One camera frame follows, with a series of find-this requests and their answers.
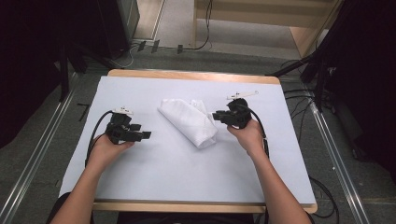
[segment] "wooden table edge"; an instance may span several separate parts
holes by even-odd
[[[316,203],[302,204],[303,209],[309,213],[318,210]],[[265,212],[265,204],[259,203],[205,203],[205,202],[131,202],[131,201],[106,201],[94,202],[93,210],[130,211],[130,212],[198,212],[198,213],[251,213]]]
[[[239,75],[212,72],[188,72],[171,70],[122,70],[113,69],[108,72],[109,77],[149,77],[149,78],[171,78],[187,80],[225,81],[225,82],[247,82],[261,84],[277,84],[277,77],[266,77],[259,75]]]

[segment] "black handheld controller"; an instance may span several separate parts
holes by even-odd
[[[213,113],[214,120],[220,120],[221,123],[244,129],[251,120],[251,114],[248,110],[248,102],[243,98],[232,100],[227,106],[230,110],[218,110]]]
[[[140,142],[149,139],[151,132],[139,132],[142,125],[129,124],[131,118],[126,114],[114,113],[106,127],[106,134],[113,144],[119,141]]]

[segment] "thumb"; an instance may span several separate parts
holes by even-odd
[[[227,126],[227,130],[228,130],[228,132],[230,132],[232,135],[236,135],[236,133],[238,132],[238,130],[237,129],[235,129],[235,127],[233,127],[233,126],[231,126],[231,125],[228,125]]]
[[[119,150],[123,151],[129,147],[132,147],[133,145],[134,145],[134,142],[124,142],[124,143],[117,145],[117,148]]]

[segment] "forearm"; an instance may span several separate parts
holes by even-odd
[[[87,166],[51,223],[90,223],[100,172]]]
[[[304,209],[264,153],[250,155],[262,184],[271,223],[310,223]]]

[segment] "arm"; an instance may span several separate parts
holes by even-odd
[[[122,151],[133,145],[134,143],[131,142],[113,145],[106,134],[99,137],[93,147],[87,167],[51,224],[90,223],[93,200],[100,175]]]
[[[305,210],[283,183],[265,154],[259,123],[256,120],[251,120],[245,129],[238,130],[229,126],[228,131],[238,139],[238,142],[253,160],[262,184],[262,192],[271,223],[311,223]]]

